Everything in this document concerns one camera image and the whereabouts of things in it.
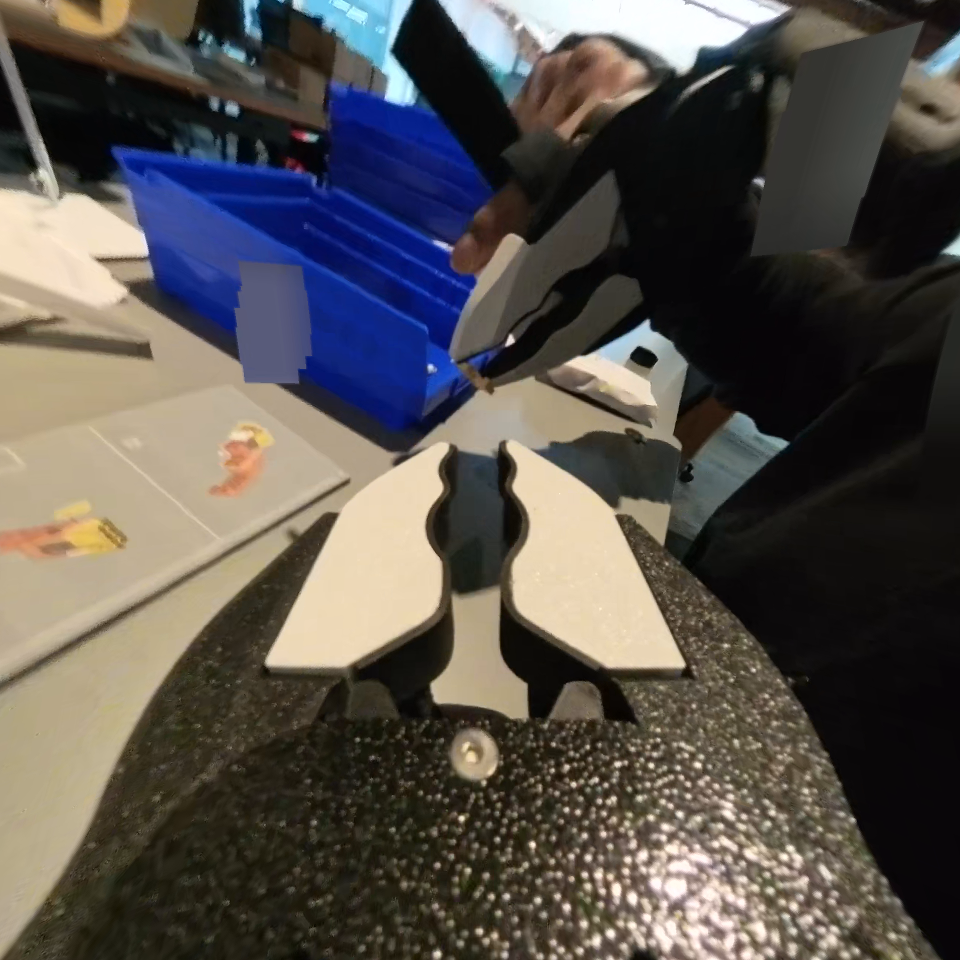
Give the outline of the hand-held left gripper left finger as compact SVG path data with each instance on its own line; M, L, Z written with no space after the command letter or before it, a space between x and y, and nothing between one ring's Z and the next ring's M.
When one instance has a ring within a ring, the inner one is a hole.
M444 538L457 452L436 442L348 501L266 656L268 672L442 672L452 652Z

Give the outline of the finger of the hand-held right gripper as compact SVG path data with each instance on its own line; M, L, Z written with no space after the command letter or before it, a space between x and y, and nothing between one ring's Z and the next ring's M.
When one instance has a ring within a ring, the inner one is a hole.
M455 363L498 354L554 295L591 294L621 274L625 221L614 172L607 172L536 241L509 234L479 274L454 329Z
M536 378L590 353L642 306L639 282L621 273L590 294L554 294L490 362L490 382L509 385Z

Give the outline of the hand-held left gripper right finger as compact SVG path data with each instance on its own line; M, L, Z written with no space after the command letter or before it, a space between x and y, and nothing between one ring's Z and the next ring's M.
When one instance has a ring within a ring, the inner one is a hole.
M614 509L514 439L500 446L519 531L501 597L527 632L595 671L685 671L686 659Z

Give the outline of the person's right forearm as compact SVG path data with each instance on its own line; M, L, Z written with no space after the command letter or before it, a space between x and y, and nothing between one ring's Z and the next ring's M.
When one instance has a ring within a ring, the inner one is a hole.
M937 339L958 280L956 256L888 279L816 253L747 256L670 294L652 326L717 402L793 440L912 335Z

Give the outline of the grey desk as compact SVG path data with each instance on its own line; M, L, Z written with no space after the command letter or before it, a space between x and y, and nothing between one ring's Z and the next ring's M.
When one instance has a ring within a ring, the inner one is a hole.
M120 322L146 330L150 360L2 343L2 443L86 425L209 387L231 386L334 461L351 483L2 686L2 954L85 840L123 748L191 642L325 512L340 510L402 453L438 440L459 452L450 512L454 646L433 685L440 704L528 714L526 685L498 641L503 502L496 454L515 439L580 478L664 544L677 441L536 381L469 399L425 435L392 434L323 390L247 385L233 342L156 287L142 261L112 265L130 298Z

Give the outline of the person's right hand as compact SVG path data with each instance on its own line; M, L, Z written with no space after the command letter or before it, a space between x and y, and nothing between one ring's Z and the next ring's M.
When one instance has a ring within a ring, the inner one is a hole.
M569 140L603 102L648 93L674 73L656 52L615 34L572 33L536 60L510 112L524 136L550 131ZM533 209L526 188L508 181L454 244L454 272L479 274L504 237L524 234Z

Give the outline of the white plastic bag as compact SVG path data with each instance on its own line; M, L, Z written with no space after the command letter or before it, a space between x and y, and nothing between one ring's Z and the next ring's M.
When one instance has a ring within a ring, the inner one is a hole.
M574 358L537 379L642 426L653 426L658 417L658 403L646 372L598 355Z

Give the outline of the white bottle with black cap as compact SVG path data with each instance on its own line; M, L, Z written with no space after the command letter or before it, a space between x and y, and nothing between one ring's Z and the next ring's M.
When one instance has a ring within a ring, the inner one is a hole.
M672 343L666 342L653 348L635 347L625 366L649 383L656 403L656 423L663 430L673 428L686 385L687 362Z

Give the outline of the stack of blue plastic bins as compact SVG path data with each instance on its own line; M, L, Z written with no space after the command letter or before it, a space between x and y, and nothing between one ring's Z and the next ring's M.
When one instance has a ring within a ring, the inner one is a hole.
M330 186L453 245L491 196L474 162L429 110L333 83Z

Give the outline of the large blue plastic bin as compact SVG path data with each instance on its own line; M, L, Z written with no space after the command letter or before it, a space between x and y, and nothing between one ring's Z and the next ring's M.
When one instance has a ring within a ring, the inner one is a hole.
M234 335L242 268L301 272L311 347L302 382L397 432L470 394L450 341L472 282L413 225L306 173L114 147L153 281Z

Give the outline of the grey instruction sheet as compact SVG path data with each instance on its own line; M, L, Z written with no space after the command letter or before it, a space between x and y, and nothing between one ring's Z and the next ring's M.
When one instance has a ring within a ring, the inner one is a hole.
M228 386L2 445L6 683L349 475Z

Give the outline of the person's dark clothing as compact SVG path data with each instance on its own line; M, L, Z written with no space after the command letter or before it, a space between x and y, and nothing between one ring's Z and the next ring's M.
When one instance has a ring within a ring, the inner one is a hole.
M958 958L958 515L916 494L918 452L822 418L685 563L787 679L895 894Z

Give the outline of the crumpled white paper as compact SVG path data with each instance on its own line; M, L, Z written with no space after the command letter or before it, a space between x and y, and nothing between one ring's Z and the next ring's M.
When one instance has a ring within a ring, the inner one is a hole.
M106 263L149 255L142 230L83 194L59 200L1 190L1 327L30 321L89 324L109 339L146 342L113 310L129 297Z

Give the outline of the wooden workbench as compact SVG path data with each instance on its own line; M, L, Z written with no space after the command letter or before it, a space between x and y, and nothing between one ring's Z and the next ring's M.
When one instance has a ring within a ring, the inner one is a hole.
M320 175L326 92L260 66L249 2L2 2L2 34L55 163L82 181L114 146Z

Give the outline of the white metal stand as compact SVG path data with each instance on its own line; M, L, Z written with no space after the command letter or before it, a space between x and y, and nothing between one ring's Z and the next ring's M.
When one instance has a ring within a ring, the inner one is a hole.
M62 190L34 113L30 96L21 77L3 20L1 20L1 68L10 100L13 103L33 160L35 167L33 179L41 194L52 205L56 205L62 198Z

